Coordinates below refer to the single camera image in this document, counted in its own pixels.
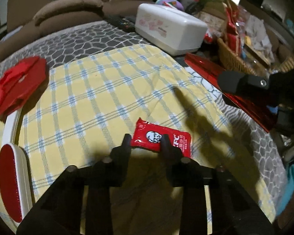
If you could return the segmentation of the wicker basket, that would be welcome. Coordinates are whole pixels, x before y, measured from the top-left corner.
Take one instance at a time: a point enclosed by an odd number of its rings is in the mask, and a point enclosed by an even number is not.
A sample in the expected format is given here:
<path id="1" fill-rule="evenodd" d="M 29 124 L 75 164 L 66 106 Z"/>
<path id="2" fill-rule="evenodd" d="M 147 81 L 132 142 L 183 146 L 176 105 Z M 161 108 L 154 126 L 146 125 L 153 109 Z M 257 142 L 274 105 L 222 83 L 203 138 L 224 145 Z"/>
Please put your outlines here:
<path id="1" fill-rule="evenodd" d="M 273 67 L 269 66 L 266 69 L 257 59 L 252 59 L 251 62 L 244 61 L 221 38 L 218 38 L 217 43 L 219 45 L 219 59 L 226 70 L 268 78 L 270 74 L 277 72 L 286 73 L 294 69 L 294 58 L 292 56 L 288 56 L 282 64 Z"/>

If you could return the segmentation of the yellow plaid cloth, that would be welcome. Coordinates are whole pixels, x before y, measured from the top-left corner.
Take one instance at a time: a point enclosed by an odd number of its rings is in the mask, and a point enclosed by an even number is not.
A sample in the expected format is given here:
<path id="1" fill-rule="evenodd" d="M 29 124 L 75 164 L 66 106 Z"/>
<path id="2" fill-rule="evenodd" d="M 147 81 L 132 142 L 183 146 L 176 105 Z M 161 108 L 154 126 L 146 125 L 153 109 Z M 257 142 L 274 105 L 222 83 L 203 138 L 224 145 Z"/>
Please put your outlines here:
<path id="1" fill-rule="evenodd" d="M 69 165 L 86 167 L 133 134 L 139 118 L 191 135 L 200 165 L 224 164 L 272 223 L 272 197 L 246 147 L 209 92 L 169 55 L 150 45 L 102 52 L 49 71 L 49 85 L 23 117 L 37 201 Z M 4 122 L 0 120 L 0 147 Z M 126 181 L 111 189 L 115 234 L 178 234 L 182 189 L 172 188 L 156 153 L 133 149 Z M 0 194 L 0 217 L 13 233 Z"/>

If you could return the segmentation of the beige cushion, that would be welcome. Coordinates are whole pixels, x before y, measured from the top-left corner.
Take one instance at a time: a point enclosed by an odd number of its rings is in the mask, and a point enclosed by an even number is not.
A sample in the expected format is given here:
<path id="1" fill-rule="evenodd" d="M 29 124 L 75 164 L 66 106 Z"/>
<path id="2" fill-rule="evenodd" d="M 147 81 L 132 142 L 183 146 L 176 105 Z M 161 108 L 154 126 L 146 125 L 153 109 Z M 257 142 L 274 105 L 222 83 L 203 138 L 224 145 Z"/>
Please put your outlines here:
<path id="1" fill-rule="evenodd" d="M 103 7 L 102 0 L 55 0 L 42 7 L 33 16 L 35 25 L 44 20 L 68 12 L 82 11 L 84 9 L 98 9 Z"/>

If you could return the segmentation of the red envelope stack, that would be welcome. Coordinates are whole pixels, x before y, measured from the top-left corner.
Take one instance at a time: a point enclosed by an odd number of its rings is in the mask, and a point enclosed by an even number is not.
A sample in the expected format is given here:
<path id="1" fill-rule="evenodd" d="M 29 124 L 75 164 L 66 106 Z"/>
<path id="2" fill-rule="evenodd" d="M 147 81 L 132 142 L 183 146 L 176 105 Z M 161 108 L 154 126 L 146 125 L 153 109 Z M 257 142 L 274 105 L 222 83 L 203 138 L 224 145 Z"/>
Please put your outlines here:
<path id="1" fill-rule="evenodd" d="M 186 54 L 184 61 L 196 73 L 200 74 L 205 80 L 221 91 L 233 104 L 242 109 L 242 111 L 251 117 L 266 132 L 274 128 L 277 122 L 277 116 L 275 114 L 266 106 L 257 105 L 251 100 L 239 96 L 244 90 L 238 89 L 237 86 L 245 86 L 246 80 L 248 78 L 254 78 L 253 75 L 226 71 L 218 64 L 191 53 Z"/>

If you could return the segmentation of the white tissue box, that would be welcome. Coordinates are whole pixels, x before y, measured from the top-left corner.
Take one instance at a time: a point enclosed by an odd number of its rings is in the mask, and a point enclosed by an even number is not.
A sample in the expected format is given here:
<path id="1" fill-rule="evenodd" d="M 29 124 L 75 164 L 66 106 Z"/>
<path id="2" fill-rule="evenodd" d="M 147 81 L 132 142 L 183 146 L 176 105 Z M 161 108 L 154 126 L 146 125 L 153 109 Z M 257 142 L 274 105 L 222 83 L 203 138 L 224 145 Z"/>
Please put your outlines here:
<path id="1" fill-rule="evenodd" d="M 167 6 L 143 3 L 137 9 L 135 31 L 171 56 L 196 52 L 208 25 Z"/>

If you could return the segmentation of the black remote control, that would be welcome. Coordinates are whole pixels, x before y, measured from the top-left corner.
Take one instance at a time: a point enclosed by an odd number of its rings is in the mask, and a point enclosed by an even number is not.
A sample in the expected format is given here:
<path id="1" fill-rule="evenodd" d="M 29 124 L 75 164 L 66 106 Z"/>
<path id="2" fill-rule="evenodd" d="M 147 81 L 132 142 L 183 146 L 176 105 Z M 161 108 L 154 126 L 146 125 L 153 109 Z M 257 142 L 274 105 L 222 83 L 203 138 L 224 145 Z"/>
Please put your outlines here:
<path id="1" fill-rule="evenodd" d="M 105 20 L 126 33 L 135 32 L 135 24 L 116 15 L 106 15 Z"/>

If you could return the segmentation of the red gift bag pile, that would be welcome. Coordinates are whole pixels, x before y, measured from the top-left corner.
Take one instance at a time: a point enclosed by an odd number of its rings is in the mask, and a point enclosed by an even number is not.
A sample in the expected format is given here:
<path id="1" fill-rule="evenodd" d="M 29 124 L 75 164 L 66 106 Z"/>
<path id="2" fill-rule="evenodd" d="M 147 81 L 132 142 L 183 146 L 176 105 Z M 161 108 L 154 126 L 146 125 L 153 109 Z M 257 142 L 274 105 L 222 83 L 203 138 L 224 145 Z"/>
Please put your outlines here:
<path id="1" fill-rule="evenodd" d="M 32 56 L 20 60 L 0 79 L 0 118 L 26 104 L 46 80 L 46 59 Z"/>

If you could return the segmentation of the white red lint brush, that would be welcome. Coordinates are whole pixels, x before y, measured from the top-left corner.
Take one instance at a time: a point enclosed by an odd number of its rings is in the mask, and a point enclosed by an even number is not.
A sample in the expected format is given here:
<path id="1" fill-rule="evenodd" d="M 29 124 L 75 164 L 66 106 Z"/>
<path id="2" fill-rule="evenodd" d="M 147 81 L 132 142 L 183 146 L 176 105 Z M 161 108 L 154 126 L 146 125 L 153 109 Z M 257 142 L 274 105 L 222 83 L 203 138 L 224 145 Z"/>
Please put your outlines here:
<path id="1" fill-rule="evenodd" d="M 0 194 L 10 218 L 21 223 L 33 206 L 26 154 L 15 143 L 21 109 L 7 116 L 0 149 Z"/>

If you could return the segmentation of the brown sofa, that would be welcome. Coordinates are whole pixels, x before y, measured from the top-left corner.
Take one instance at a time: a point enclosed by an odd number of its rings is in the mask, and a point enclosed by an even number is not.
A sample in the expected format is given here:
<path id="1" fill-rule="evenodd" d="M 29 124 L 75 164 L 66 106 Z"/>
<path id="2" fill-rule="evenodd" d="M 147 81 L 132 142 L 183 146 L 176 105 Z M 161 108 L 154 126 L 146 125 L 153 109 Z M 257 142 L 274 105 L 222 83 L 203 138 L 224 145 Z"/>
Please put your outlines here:
<path id="1" fill-rule="evenodd" d="M 8 0 L 7 32 L 12 36 L 0 43 L 0 63 L 54 32 L 108 15 L 135 16 L 142 3 L 152 0 Z"/>

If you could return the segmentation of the grey pebble pattern mat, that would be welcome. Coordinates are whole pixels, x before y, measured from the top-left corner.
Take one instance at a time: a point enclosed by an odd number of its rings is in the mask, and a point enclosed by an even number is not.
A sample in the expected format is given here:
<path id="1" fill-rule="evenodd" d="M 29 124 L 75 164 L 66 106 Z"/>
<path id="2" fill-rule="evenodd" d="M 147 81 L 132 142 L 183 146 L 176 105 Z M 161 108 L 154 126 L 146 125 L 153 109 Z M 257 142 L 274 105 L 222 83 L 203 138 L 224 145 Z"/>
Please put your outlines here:
<path id="1" fill-rule="evenodd" d="M 6 70 L 27 56 L 37 55 L 45 58 L 47 67 L 53 70 L 63 64 L 100 52 L 146 43 L 138 34 L 125 33 L 109 23 L 88 23 L 53 33 L 14 52 L 0 63 L 0 78 Z M 226 105 L 221 92 L 188 67 L 183 57 L 176 57 L 175 61 L 189 72 L 195 83 L 209 92 L 210 98 L 229 119 L 238 139 L 254 156 L 273 201 L 279 201 L 286 189 L 287 176 L 273 140 L 275 134 L 266 133 L 243 111 Z"/>

